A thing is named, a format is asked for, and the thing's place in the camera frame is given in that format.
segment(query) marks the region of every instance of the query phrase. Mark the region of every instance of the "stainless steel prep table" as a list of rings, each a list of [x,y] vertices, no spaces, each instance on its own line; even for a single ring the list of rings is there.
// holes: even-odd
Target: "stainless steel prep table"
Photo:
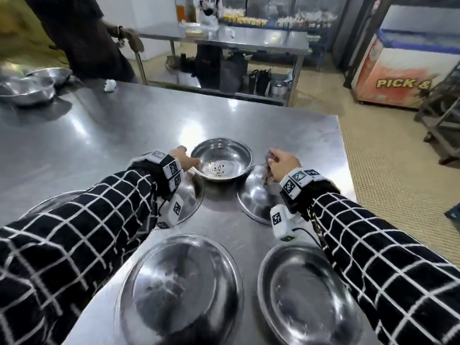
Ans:
[[[210,34],[209,37],[205,39],[187,37],[185,35],[185,28],[181,27],[178,22],[163,22],[143,28],[139,30],[139,35],[141,38],[146,39],[169,40],[173,55],[176,54],[174,41],[195,43],[197,45],[213,45],[223,48],[238,48],[239,50],[247,51],[261,50],[269,53],[289,52],[295,54],[297,58],[293,69],[292,87],[285,96],[277,97],[268,95],[267,97],[262,97],[238,92],[228,95],[242,99],[270,101],[272,103],[287,106],[292,105],[292,99],[294,97],[292,93],[295,92],[304,56],[308,54],[309,48],[308,34],[305,32],[240,28],[226,25],[220,25],[219,30],[215,34]],[[166,70],[163,75],[158,76],[154,80],[148,80],[139,53],[136,53],[136,60],[141,73],[141,81],[144,85],[156,84],[165,87],[204,92],[207,94],[226,95],[226,93],[218,90],[202,88],[197,77],[192,77],[191,74],[182,73],[179,70]]]
[[[255,164],[264,162],[269,147],[289,150],[355,198],[336,116],[125,83],[107,94],[97,81],[50,107],[16,111],[0,106],[0,224],[52,195],[88,188],[146,150],[182,144],[190,151],[213,137],[245,143]],[[238,264],[245,301],[234,344],[267,344],[253,297],[260,263],[276,241],[269,226],[242,212],[231,184],[210,183],[190,219],[172,230],[153,231],[96,294],[67,344],[118,344],[114,311],[128,270],[155,242],[183,232],[218,241]]]

